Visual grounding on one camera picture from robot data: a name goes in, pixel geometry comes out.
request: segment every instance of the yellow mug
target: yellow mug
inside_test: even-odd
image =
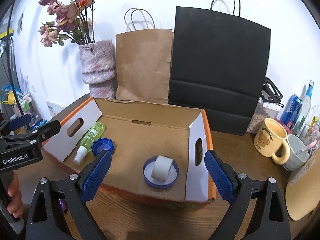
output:
[[[276,120],[266,118],[256,137],[254,138],[254,146],[265,157],[271,157],[276,164],[285,164],[290,157],[290,147],[286,139],[288,134],[284,127]],[[282,156],[278,157],[276,152],[283,146]]]

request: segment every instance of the bear print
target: bear print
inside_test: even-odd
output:
[[[264,133],[261,131],[258,137],[258,144],[261,147],[265,147],[266,145],[270,144],[270,140],[264,135]]]

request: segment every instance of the blue bottle cap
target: blue bottle cap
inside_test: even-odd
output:
[[[99,153],[102,150],[107,150],[112,153],[112,151],[114,149],[115,149],[115,146],[113,145],[112,140],[110,140],[108,138],[100,138],[100,139],[96,140],[95,142],[93,142],[93,144],[91,146],[92,153],[96,157],[99,155]]]
[[[155,166],[155,162],[158,156],[154,156],[148,159],[143,165],[143,179],[144,181],[151,187],[156,189],[165,189],[172,187],[176,182],[177,177],[179,176],[179,167],[175,161],[172,162],[172,169],[170,169],[169,177],[164,182],[159,182],[156,179],[153,179],[151,176],[153,167]]]

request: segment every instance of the white tape roll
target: white tape roll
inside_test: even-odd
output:
[[[151,177],[161,182],[166,181],[169,176],[172,162],[173,159],[159,155],[156,159]]]

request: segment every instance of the green spray bottle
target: green spray bottle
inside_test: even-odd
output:
[[[86,157],[87,153],[91,151],[93,142],[100,138],[104,130],[105,126],[100,122],[95,122],[95,124],[89,129],[82,139],[77,154],[73,159],[75,164],[80,165],[83,162],[84,157]]]

